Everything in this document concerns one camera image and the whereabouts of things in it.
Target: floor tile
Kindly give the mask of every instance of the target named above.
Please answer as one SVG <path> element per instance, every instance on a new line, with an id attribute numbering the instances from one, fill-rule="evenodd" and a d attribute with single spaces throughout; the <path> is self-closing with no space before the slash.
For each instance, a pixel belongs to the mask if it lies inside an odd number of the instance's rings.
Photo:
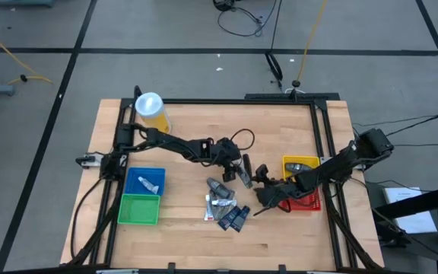
<path id="1" fill-rule="evenodd" d="M 68 55 L 17 54 L 23 62 L 54 84 L 17 83 L 12 97 L 0 95 L 0 248 L 33 162 Z M 0 84 L 26 73 L 0 53 Z"/>
<path id="2" fill-rule="evenodd" d="M 285 0 L 275 48 L 303 49 L 322 1 Z M 415 1 L 328 1 L 311 49 L 436 49 Z"/>
<path id="3" fill-rule="evenodd" d="M 7 47 L 72 48 L 89 3 L 58 0 L 52 8 L 0 6 L 0 42 Z"/>
<path id="4" fill-rule="evenodd" d="M 264 20 L 275 1 L 237 2 Z M 84 47 L 115 48 L 269 48 L 276 10 L 260 37 L 238 37 L 217 25 L 218 11 L 203 0 L 100 0 Z M 252 33 L 256 24 L 241 12 L 224 14 L 224 26 L 237 33 Z"/>

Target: black metal frame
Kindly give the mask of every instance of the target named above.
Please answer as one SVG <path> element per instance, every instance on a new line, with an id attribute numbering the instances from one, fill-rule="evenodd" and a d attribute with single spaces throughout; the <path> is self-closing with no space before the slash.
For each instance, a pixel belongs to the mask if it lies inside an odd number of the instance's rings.
<path id="1" fill-rule="evenodd" d="M 320 128 L 319 128 L 319 121 L 317 116 L 317 109 L 321 111 L 322 114 L 322 121 L 325 128 L 325 135 L 327 139 L 328 144 L 328 152 L 329 155 L 335 156 L 335 147 L 334 147 L 334 140 L 332 138 L 332 130 L 330 126 L 329 121 L 329 113 L 327 110 L 327 100 L 339 100 L 338 94 L 247 94 L 245 96 L 244 100 L 235 100 L 235 99 L 223 99 L 223 100 L 211 100 L 211 99 L 164 99 L 163 102 L 165 104 L 253 104 L 253 105 L 300 105 L 300 106 L 308 106 L 310 110 L 310 114 L 312 117 L 312 125 L 313 125 L 313 133 L 314 133 L 314 139 L 316 141 L 316 150 L 317 150 L 317 156 L 323 157 L 324 151 L 322 148 L 322 138 L 320 135 Z M 121 100 L 121 105 L 119 108 L 119 115 L 118 115 L 118 121 L 116 124 L 116 130 L 118 128 L 118 125 L 121 125 L 124 121 L 124 115 L 127 111 L 128 107 L 132 106 L 134 103 L 133 98 L 123 98 Z M 130 107 L 132 110 L 132 113 L 130 115 L 130 122 L 134 121 L 135 119 L 135 109 L 134 107 Z M 100 210 L 99 210 L 99 217 L 97 224 L 100 224 L 103 220 L 103 217 L 105 215 L 106 209 L 107 209 L 107 203 L 109 201 L 109 194 L 111 189 L 112 182 L 106 181 L 106 184 L 104 186 L 103 191 L 103 200 L 100 204 Z M 118 189 L 116 190 L 116 195 L 122 194 L 122 188 L 124 186 L 124 181 L 118 182 Z M 338 207 L 341 213 L 341 217 L 344 221 L 344 223 L 349 226 L 349 219 L 348 219 L 348 211 L 346 208 L 345 200 L 344 200 L 344 193 L 342 192 L 341 186 L 336 187 L 336 191 L 339 192 L 337 195 L 338 197 Z M 330 196 L 330 190 L 327 188 L 327 193 L 325 195 Z M 335 222 L 328 218 L 328 225 L 329 225 L 329 232 L 330 232 L 330 238 L 332 242 L 332 252 L 333 257 L 335 261 L 335 268 L 338 271 L 341 269 L 342 266 L 342 258 L 341 258 L 341 248 L 339 246 L 338 241 L 338 233 L 336 229 Z M 110 266 L 112 254 L 113 254 L 113 248 L 114 248 L 114 240 L 116 236 L 116 226 L 117 226 L 117 219 L 114 218 L 110 224 L 110 230 L 109 230 L 109 237 L 108 242 L 106 246 L 106 253 L 105 253 L 105 259 L 104 264 Z M 348 259 L 350 263 L 351 268 L 357 268 L 357 259 L 354 251 L 351 248 L 351 245 L 346 241 L 347 248 L 348 248 Z M 99 244 L 96 244 L 96 247 L 93 249 L 91 255 L 90 255 L 90 263 L 96 263 L 97 262 L 97 255 L 99 252 Z"/>

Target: small box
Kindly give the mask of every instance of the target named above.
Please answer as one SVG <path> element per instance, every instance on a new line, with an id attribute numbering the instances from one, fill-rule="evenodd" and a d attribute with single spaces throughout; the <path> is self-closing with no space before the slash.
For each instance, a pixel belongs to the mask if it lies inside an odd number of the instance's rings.
<path id="1" fill-rule="evenodd" d="M 118 224 L 156 225 L 159 214 L 160 197 L 158 195 L 123 194 Z"/>
<path id="2" fill-rule="evenodd" d="M 154 186 L 158 186 L 158 196 L 162 196 L 165 190 L 165 169 L 162 167 L 130 167 L 126 177 L 124 194 L 148 194 L 154 195 L 138 180 L 143 177 Z"/>

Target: wooden tabletop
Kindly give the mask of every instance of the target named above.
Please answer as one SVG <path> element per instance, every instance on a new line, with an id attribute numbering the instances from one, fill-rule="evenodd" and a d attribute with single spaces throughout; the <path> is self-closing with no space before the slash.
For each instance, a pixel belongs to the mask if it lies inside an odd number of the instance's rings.
<path id="1" fill-rule="evenodd" d="M 101 101 L 88 151 L 111 149 L 119 103 L 120 100 Z M 231 137 L 238 129 L 251 129 L 256 135 L 254 146 L 247 151 L 252 169 L 267 164 L 270 177 L 281 178 L 283 155 L 316 156 L 308 107 L 170 104 L 166 110 L 173 125 L 172 134 L 182 139 L 218 140 Z M 328 114 L 339 151 L 354 137 L 346 102 L 329 101 Z M 318 118 L 323 132 L 320 112 Z M 141 142 L 138 134 L 135 141 Z M 234 141 L 246 147 L 251 136 L 244 132 Z M 325 139 L 322 141 L 328 155 Z M 177 269 L 275 270 L 279 264 L 285 264 L 288 270 L 335 270 L 324 203 L 320 212 L 287 214 L 271 209 L 256 217 L 250 214 L 240 233 L 233 229 L 223 231 L 215 221 L 204 221 L 208 193 L 205 181 L 208 177 L 220 179 L 223 168 L 193 164 L 160 148 L 131 154 L 129 167 L 164 167 L 165 193 L 158 225 L 118 225 L 111 267 L 164 269 L 174 262 Z M 83 170 L 75 205 L 95 183 L 98 173 L 98 168 Z M 355 171 L 353 177 L 363 180 L 361 172 Z M 251 212 L 261 209 L 254 191 L 246 189 L 239 179 L 227 185 L 236 190 L 239 206 L 248 205 Z M 87 197 L 79 212 L 76 251 L 96 227 L 102 192 L 103 183 Z M 365 187 L 355 181 L 348 182 L 344 185 L 344 195 L 353 234 L 371 257 L 383 265 Z M 71 259 L 70 228 L 62 252 L 63 263 Z M 338 234 L 342 259 L 348 266 L 345 241 L 340 231 Z M 101 239 L 98 262 L 103 262 L 107 235 L 104 232 Z"/>

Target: blue box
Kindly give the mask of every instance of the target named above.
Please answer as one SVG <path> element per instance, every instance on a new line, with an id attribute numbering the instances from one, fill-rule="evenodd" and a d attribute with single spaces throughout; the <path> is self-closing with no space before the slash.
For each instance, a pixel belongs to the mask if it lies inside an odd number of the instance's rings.
<path id="1" fill-rule="evenodd" d="M 126 178 L 125 194 L 154 195 L 141 184 L 138 177 L 143 177 L 154 186 L 158 186 L 158 196 L 165 190 L 165 169 L 161 167 L 130 167 Z"/>

